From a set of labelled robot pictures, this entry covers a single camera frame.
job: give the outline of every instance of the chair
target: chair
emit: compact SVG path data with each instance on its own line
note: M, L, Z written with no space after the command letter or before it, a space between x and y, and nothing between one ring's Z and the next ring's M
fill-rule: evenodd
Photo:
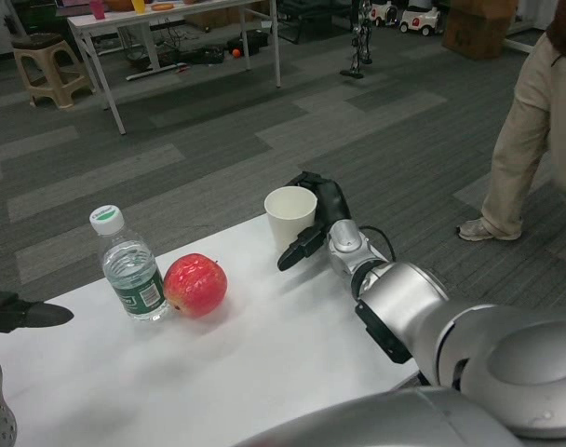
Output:
M58 108L65 109L74 105L72 94L75 91L81 88L94 91L86 69L60 34L31 34L13 40L12 47L22 83L29 92L32 106L35 106L36 98L45 96L51 98ZM60 52L68 54L75 70L60 68L56 60L56 55ZM31 79L24 67L25 58L34 60L43 76Z
M279 20L279 22L290 30L295 31L294 36L287 37L281 33L279 37L294 45L300 43L305 23L318 18L331 15L349 17L351 20L349 31L353 29L354 20L351 14L351 0L279 0L277 4L278 13L291 18L291 20Z

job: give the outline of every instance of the sneaker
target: sneaker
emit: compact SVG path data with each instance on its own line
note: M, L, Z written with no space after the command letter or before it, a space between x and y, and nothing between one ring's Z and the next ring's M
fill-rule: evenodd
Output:
M467 221L463 225L458 226L457 234L461 239L469 240L471 242L479 242L487 239L517 240L521 237L520 231L510 236L495 236L486 229L481 219Z

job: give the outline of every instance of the table leg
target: table leg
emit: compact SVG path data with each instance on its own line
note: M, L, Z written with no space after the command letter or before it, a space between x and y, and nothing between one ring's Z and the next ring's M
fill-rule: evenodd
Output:
M533 47L531 45L522 44L516 40L505 39L505 47L515 49L516 51L522 51L526 54L531 54Z
M82 56L82 62L85 64L85 68L87 69L88 77L90 77L90 82L92 82L93 88L95 88L93 94L100 95L99 98L101 99L101 107L103 108L103 110L107 110L107 101L105 100L103 95L101 95L101 89L99 88L99 82L97 82L97 76L95 75L95 71L90 66L90 62L88 61L88 48L83 42L80 34L76 32L74 28L72 28L72 35L74 36L74 41L76 42L78 51L80 51L80 56Z
M276 17L276 0L270 0L271 21L273 23L273 45L275 46L275 80L276 87L281 87L281 62L279 60L279 23Z
M124 124L122 123L122 118L117 111L117 106L115 105L114 95L112 95L112 91L109 89L109 84L107 83L107 79L105 78L105 73L101 67L101 61L99 61L99 56L97 56L97 52L95 51L95 47L93 46L93 42L90 39L90 35L85 35L85 42L87 43L87 47L90 49L90 58L93 60L93 65L95 65L95 69L99 74L99 79L101 81L101 85L103 86L103 91L105 92L105 97L109 102L109 107L112 109L112 114L114 115L115 123L117 124L117 128L119 129L119 133L124 135L126 130L124 129Z
M151 24L149 22L141 23L140 30L142 39L144 40L144 46L146 47L146 53L149 55L149 60L151 61L151 67L153 71L159 70L161 65L159 64L159 57L156 54L155 40L153 39L153 32L151 31Z
M239 25L242 28L242 41L244 43L244 59L246 59L246 70L251 67L249 65L249 50L248 50L248 33L246 32L246 8L241 6L239 9Z

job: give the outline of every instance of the toy car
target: toy car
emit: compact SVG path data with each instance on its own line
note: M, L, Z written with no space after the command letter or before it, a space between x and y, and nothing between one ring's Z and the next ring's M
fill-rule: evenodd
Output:
M420 7L408 7L401 18L399 30L406 33L409 30L420 31L423 35L442 33L441 14L437 7L430 10Z
M370 20L376 23L377 27L396 26L398 24L398 9L391 1L384 5L372 5Z

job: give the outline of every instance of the paper cup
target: paper cup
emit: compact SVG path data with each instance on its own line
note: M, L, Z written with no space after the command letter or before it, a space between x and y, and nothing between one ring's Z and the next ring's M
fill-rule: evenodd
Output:
M264 209L276 247L283 252L305 228L314 224L317 197L300 186L284 186L266 197Z

